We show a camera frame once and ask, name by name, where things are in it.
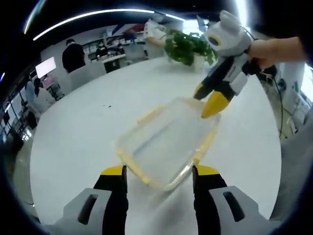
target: floor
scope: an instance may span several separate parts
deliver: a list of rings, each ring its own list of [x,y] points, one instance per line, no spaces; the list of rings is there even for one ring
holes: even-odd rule
[[[272,105],[273,112],[277,121],[277,128],[280,129],[281,106],[280,106],[279,96],[273,87],[268,86],[266,84],[263,84],[263,87]],[[287,124],[287,121],[289,118],[290,118],[290,115],[288,114],[288,112],[283,110],[283,128],[282,128],[281,139],[290,137],[292,135],[291,128]],[[12,182],[13,182],[16,194],[21,200],[26,211],[28,211],[31,215],[37,217],[36,210],[35,210],[36,207],[34,205],[32,195],[31,195],[30,177],[29,177],[30,152],[31,152],[31,146],[33,143],[34,133],[35,133],[35,130],[31,131],[29,136],[25,138],[25,140],[27,139],[27,141],[25,142],[24,146],[17,154],[15,166],[13,167],[14,171],[12,172],[13,173]]]

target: chair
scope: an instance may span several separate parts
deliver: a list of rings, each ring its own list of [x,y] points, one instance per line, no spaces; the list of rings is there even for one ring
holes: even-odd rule
[[[313,121],[305,123],[281,144],[282,170],[278,196],[271,219],[286,219],[296,205],[313,163]]]
[[[129,44],[123,46],[126,60],[131,64],[147,60],[145,50],[142,44]]]
[[[105,74],[106,70],[101,61],[82,66],[68,74],[71,91]]]

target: ceiling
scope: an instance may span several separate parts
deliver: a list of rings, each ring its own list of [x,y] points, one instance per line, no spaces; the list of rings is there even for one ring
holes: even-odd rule
[[[168,13],[184,19],[195,19],[196,15],[211,20],[218,20],[221,10],[238,14],[236,0],[192,0],[177,2],[177,0],[28,0],[5,1],[1,3],[6,14],[0,16],[3,22],[2,44],[0,44],[0,75],[6,75],[0,83],[0,95],[4,94],[17,75],[20,74],[40,51],[49,45],[55,44],[65,38],[94,28],[129,23],[145,23],[150,15],[143,13],[105,13],[72,21],[62,25],[36,41],[32,39],[45,29],[68,18],[104,9],[138,8]],[[246,0],[248,24],[261,32],[276,37],[292,36],[290,27],[290,12],[281,10],[281,7],[272,5],[269,0]],[[32,9],[40,8],[34,15],[26,35],[23,28]]]

